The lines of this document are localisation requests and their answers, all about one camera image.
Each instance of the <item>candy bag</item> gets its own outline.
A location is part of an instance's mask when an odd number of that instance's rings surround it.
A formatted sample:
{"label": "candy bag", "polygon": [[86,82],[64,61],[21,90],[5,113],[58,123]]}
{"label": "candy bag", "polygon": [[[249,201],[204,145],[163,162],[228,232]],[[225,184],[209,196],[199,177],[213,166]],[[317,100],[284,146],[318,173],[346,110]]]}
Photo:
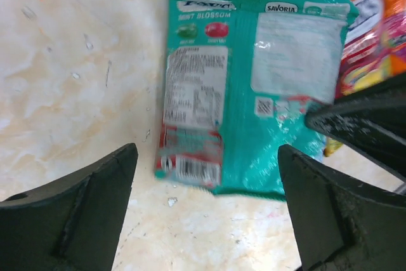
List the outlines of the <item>candy bag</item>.
{"label": "candy bag", "polygon": [[283,200],[278,148],[321,157],[304,115],[333,101],[357,14],[350,0],[169,0],[156,177]]}
{"label": "candy bag", "polygon": [[406,71],[406,0],[385,0],[385,7],[391,73],[397,75]]}
{"label": "candy bag", "polygon": [[[336,98],[379,83],[390,76],[389,53],[383,44],[383,0],[352,0],[360,15],[348,28]],[[324,156],[342,144],[328,138]]]}

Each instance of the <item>orange candy package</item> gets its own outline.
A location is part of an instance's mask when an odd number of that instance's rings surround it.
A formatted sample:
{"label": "orange candy package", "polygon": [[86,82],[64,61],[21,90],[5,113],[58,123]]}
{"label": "orange candy package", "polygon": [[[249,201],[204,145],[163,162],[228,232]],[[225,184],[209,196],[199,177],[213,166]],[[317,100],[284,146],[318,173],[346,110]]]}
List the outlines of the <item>orange candy package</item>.
{"label": "orange candy package", "polygon": [[385,29],[391,73],[406,72],[406,0],[385,0]]}
{"label": "orange candy package", "polygon": [[[360,15],[348,28],[336,98],[380,83],[391,75],[389,49],[384,42],[383,0],[351,1]],[[324,156],[330,156],[341,146],[342,143],[328,138]]]}

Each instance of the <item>brand logo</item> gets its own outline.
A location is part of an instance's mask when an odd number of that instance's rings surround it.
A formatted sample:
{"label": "brand logo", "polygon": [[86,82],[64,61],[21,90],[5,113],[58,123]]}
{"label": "brand logo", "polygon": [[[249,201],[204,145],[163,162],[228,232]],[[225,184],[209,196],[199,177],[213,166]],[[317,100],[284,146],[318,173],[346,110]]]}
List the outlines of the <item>brand logo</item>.
{"label": "brand logo", "polygon": [[265,6],[265,11],[296,13],[298,12],[298,6],[292,3],[267,3]]}
{"label": "brand logo", "polygon": [[182,12],[235,10],[235,6],[232,2],[224,0],[183,0],[178,1],[177,6]]}

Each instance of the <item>black plastic part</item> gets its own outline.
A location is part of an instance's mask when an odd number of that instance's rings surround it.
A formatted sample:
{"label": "black plastic part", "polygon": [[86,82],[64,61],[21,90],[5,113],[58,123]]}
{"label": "black plastic part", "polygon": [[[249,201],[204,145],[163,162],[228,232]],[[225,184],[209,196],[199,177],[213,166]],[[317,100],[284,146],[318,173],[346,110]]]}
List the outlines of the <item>black plastic part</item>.
{"label": "black plastic part", "polygon": [[406,197],[329,168],[290,145],[278,162],[299,270],[405,270]]}
{"label": "black plastic part", "polygon": [[305,124],[406,181],[406,73],[309,112]]}
{"label": "black plastic part", "polygon": [[0,202],[0,270],[111,270],[137,158],[127,144]]}

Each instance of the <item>nutrition label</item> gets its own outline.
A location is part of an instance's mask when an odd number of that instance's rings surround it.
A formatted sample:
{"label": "nutrition label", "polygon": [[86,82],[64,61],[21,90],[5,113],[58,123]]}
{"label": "nutrition label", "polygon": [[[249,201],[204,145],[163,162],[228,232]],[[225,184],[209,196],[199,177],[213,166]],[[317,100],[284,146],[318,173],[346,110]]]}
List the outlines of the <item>nutrition label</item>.
{"label": "nutrition label", "polygon": [[289,13],[258,18],[251,88],[270,95],[305,95],[331,103],[346,23]]}
{"label": "nutrition label", "polygon": [[228,49],[180,47],[167,59],[164,123],[217,129],[223,121]]}

